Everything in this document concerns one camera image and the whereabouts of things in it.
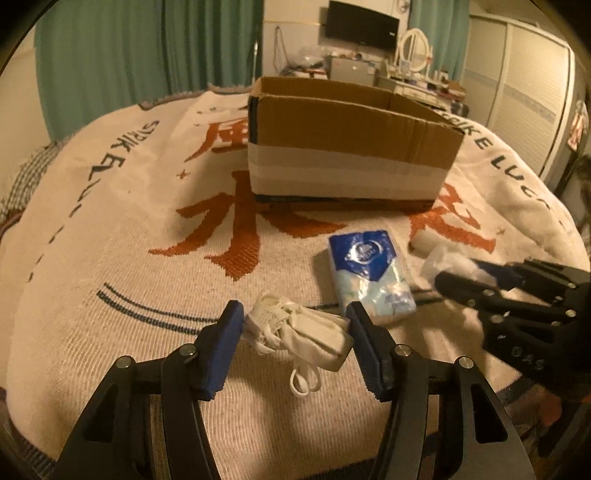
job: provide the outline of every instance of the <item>blue tissue package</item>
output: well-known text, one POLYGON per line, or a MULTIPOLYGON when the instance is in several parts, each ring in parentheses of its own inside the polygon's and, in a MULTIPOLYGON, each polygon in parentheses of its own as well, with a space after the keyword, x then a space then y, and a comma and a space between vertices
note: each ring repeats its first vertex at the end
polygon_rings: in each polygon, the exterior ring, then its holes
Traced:
POLYGON ((359 300, 375 324, 385 325, 416 310, 388 232, 333 235, 329 249, 341 314, 359 300))

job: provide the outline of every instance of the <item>metal screw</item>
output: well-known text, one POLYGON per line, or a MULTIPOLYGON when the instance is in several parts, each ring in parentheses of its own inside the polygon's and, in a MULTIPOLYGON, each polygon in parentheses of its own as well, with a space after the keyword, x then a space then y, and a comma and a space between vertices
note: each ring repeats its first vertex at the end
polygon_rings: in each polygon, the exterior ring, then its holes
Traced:
POLYGON ((467 356, 460 357, 460 360, 458 363, 460 364, 460 367, 466 368, 468 370, 470 370, 474 366, 474 362, 472 361, 472 358, 469 358, 467 356))
POLYGON ((394 348, 394 351, 400 356, 409 356, 413 352, 408 345, 404 345, 403 343, 398 344, 394 348))
POLYGON ((131 365, 130 356, 120 356, 115 362, 117 368, 128 368, 131 365))
POLYGON ((178 352, 182 356, 193 355, 196 351, 197 349, 192 343, 185 343, 184 345, 181 345, 181 348, 178 349, 178 352))

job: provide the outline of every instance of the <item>teal curtain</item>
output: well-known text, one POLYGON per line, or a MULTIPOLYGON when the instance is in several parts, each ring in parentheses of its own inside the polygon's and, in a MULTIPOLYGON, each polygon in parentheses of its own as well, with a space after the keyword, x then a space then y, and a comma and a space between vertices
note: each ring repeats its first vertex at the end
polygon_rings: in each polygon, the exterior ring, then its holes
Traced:
POLYGON ((470 0, 413 0, 409 28, 420 28, 433 46, 431 72, 445 68, 449 78, 462 75, 468 28, 470 0))
POLYGON ((144 100, 250 85, 262 12, 263 0, 60 0, 35 29, 51 139, 144 100))

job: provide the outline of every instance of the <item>flat screen tv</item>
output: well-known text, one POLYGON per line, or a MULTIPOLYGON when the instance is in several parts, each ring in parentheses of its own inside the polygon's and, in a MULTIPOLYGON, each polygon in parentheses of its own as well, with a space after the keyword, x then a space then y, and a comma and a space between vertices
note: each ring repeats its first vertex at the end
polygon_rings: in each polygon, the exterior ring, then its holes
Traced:
POLYGON ((394 51, 398 23, 390 15, 331 0, 324 36, 394 51))

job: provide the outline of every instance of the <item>beige knitted blanket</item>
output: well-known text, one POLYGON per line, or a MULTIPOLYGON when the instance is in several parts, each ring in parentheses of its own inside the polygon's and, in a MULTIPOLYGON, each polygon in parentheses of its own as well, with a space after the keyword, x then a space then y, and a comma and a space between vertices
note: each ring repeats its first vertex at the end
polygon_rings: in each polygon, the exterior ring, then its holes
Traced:
MULTIPOLYGON (((36 452, 58 458, 115 358, 166 356, 230 299, 248 311, 271 290, 336 311, 332 233, 386 229, 421 288, 423 259, 408 244, 425 229, 484 260, 589 267, 560 202, 497 136, 459 118, 466 138, 430 212, 262 212, 249 185, 247 98, 209 92, 100 118, 34 193, 5 246, 0 315, 14 321, 9 412, 36 452)), ((470 310, 420 306, 391 332, 432 358, 471 356, 515 422, 535 421, 531 383, 482 351, 470 310)), ((367 392, 354 355, 307 398, 290 393, 290 372, 286 357, 239 344, 225 389, 202 406, 222 478, 305 478, 375 456, 389 405, 367 392)))

